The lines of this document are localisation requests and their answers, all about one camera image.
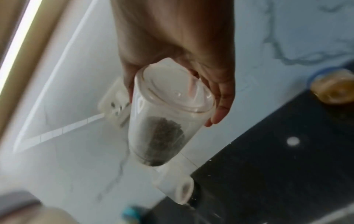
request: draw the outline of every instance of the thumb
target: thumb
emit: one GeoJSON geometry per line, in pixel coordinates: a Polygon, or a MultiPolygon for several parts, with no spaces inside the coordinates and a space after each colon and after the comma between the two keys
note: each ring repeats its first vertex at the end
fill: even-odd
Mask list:
{"type": "Polygon", "coordinates": [[[133,92],[134,92],[134,77],[136,73],[143,67],[139,65],[134,65],[124,60],[122,61],[123,66],[123,78],[124,78],[124,85],[128,90],[129,93],[129,102],[132,103],[133,101],[133,92]]]}

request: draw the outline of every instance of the fluorescent light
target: fluorescent light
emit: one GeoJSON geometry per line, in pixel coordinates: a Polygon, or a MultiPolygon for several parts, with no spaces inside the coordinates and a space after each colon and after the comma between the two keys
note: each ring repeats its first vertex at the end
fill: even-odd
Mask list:
{"type": "Polygon", "coordinates": [[[0,68],[0,94],[42,0],[30,0],[0,68]]]}

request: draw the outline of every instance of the white spot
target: white spot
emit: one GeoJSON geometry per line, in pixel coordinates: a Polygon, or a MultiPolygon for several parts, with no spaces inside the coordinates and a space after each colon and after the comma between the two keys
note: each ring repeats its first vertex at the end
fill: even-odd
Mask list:
{"type": "Polygon", "coordinates": [[[287,144],[291,147],[295,147],[300,144],[300,139],[298,137],[289,137],[287,139],[287,144]]]}

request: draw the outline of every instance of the hand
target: hand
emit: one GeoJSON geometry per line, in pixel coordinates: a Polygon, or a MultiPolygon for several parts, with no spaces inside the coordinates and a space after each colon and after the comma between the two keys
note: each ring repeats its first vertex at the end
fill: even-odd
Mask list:
{"type": "Polygon", "coordinates": [[[200,78],[216,98],[205,126],[219,123],[235,98],[233,0],[111,0],[132,101],[137,71],[172,58],[200,78]]]}

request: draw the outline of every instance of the black countertop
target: black countertop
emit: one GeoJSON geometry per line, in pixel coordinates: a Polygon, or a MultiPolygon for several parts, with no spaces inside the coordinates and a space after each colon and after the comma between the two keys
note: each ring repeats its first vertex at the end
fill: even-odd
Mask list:
{"type": "MultiPolygon", "coordinates": [[[[353,108],[324,106],[306,91],[222,149],[192,177],[222,202],[224,223],[299,224],[328,216],[354,203],[353,108]],[[296,147],[287,144],[292,136],[300,139],[296,147]]],[[[350,219],[327,223],[354,223],[350,219]]],[[[194,222],[188,209],[169,198],[144,220],[194,222]]]]}

